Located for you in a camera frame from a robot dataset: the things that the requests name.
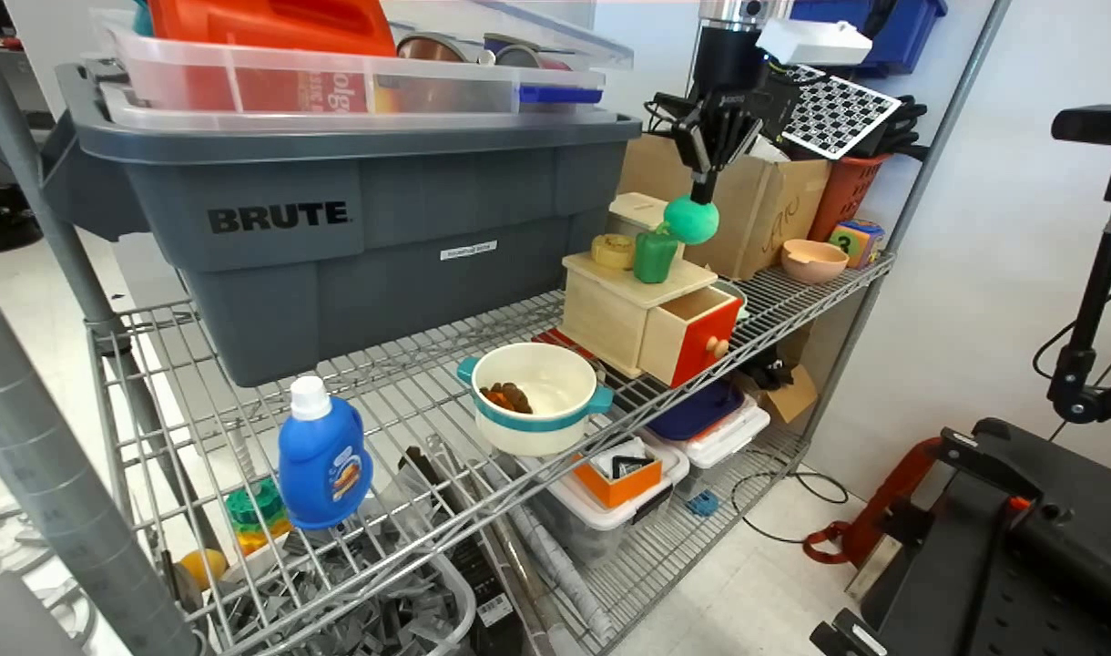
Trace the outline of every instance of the gray plastic storage bin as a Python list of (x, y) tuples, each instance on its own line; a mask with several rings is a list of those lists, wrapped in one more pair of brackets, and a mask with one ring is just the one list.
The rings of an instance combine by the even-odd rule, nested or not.
[[(562, 255), (600, 230), (624, 147), (637, 135), (626, 118), (499, 130), (152, 135), (103, 118), (97, 72), (62, 66), (73, 123), (56, 139), (47, 191), (104, 238), (157, 235), (237, 382), (556, 287)], [(103, 207), (119, 226), (79, 199), (123, 185), (140, 213)]]

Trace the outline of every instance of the metal wire shelf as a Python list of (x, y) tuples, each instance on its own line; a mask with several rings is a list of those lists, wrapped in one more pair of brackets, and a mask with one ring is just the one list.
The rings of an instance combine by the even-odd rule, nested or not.
[(626, 542), (616, 553), (594, 558), (582, 577), (594, 592), (599, 604), (609, 612), (609, 633), (594, 633), (590, 623), (575, 612), (575, 604), (562, 595), (552, 595), (562, 619), (569, 632), (590, 650), (609, 654), (618, 645), (646, 612), (656, 609), (656, 603), (673, 592), (677, 580), (699, 565), (699, 558), (728, 532), (736, 530), (739, 514), (728, 502), (732, 490), (739, 490), (739, 509), (752, 509), (787, 470), (784, 451), (773, 447), (748, 447), (736, 458), (705, 470), (703, 493), (713, 493), (721, 507), (710, 516), (696, 516), (685, 509), (696, 486), (677, 490), (647, 523), (626, 530)]
[[(759, 276), (748, 283), (752, 317), (739, 322), (728, 357), (710, 373), (677, 390), (663, 390), (647, 378), (612, 377), (616, 408), (590, 420), (590, 447), (637, 433), (653, 414), (673, 408), (764, 345), (872, 287), (890, 273), (890, 266), (894, 263), (885, 259), (872, 269), (845, 273), (826, 287), (796, 287), (779, 273)], [(329, 378), (329, 385), (365, 411), (368, 447), (375, 458), (373, 507), (380, 507), (380, 514), (365, 514), (330, 537), (286, 532), (271, 552), (240, 558), (234, 552), (234, 530), (223, 502), (243, 486), (266, 476), (272, 480), (276, 427), (286, 414), (286, 382), (234, 385), (195, 306), (189, 304), (123, 314), (127, 335), (112, 340), (112, 352), (140, 362), (141, 378), (165, 414), (165, 427), (157, 431), (130, 427), (127, 411), (119, 411), (119, 378), (104, 378), (130, 524), (150, 558), (160, 565), (189, 552), (223, 548), (237, 571), (234, 587), (210, 587), (203, 597), (186, 597), (177, 592), (186, 603), (186, 619), (203, 633), (220, 633), (220, 654), (279, 654), (299, 638), (324, 632), (330, 619), (375, 597), (402, 577), (424, 569), (438, 552), (472, 537), (493, 516), (534, 497), (541, 480), (569, 470), (580, 451), (565, 451), (541, 468), (505, 476), (505, 486), (497, 486), (493, 497), (463, 514), (444, 507), (449, 486), (467, 486), (481, 476), (484, 468), (497, 468), (493, 447), (478, 442), (472, 400), (456, 378), (458, 357), (484, 352), (499, 343), (531, 340), (552, 329), (556, 317), (562, 297), (551, 291), (424, 335), (324, 362), (317, 373)], [(444, 451), (463, 468), (444, 486), (404, 497), (404, 490), (391, 486), (391, 475), (402, 468), (402, 456), (413, 445)], [(194, 493), (172, 493), (160, 468), (189, 475)], [(413, 523), (413, 507), (418, 502), (438, 509), (433, 524), (414, 538), (386, 548), (380, 537)], [(195, 516), (210, 523), (220, 542), (195, 538)], [(348, 577), (329, 577), (324, 561), (345, 561)], [(200, 558), (200, 569), (208, 580), (215, 580), (210, 558)], [(260, 615), (254, 632), (248, 633), (240, 633), (240, 619), (229, 612), (243, 604), (251, 615)]]

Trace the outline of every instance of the checkered board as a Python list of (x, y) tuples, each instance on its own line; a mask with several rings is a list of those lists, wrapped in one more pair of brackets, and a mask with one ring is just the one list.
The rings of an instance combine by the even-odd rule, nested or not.
[(896, 100), (821, 71), (789, 71), (789, 78), (800, 84), (800, 103), (794, 105), (784, 139), (826, 159), (841, 159), (900, 108)]

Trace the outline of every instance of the bottle label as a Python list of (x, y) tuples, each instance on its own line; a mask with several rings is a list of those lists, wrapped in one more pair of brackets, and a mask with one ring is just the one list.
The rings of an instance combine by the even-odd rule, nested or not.
[(330, 458), (330, 498), (337, 502), (345, 493), (353, 493), (362, 486), (362, 456), (353, 447), (344, 447), (336, 458)]

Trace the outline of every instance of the small cup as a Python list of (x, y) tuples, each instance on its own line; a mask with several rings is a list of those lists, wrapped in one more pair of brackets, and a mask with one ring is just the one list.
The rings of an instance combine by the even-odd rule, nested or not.
[(653, 235), (642, 235), (637, 246), (634, 246), (634, 276), (642, 283), (663, 283), (669, 276), (669, 263), (673, 263), (673, 253), (677, 253), (680, 241), (653, 230)]
[(590, 259), (612, 273), (626, 273), (634, 266), (634, 238), (630, 235), (599, 235), (590, 241)]

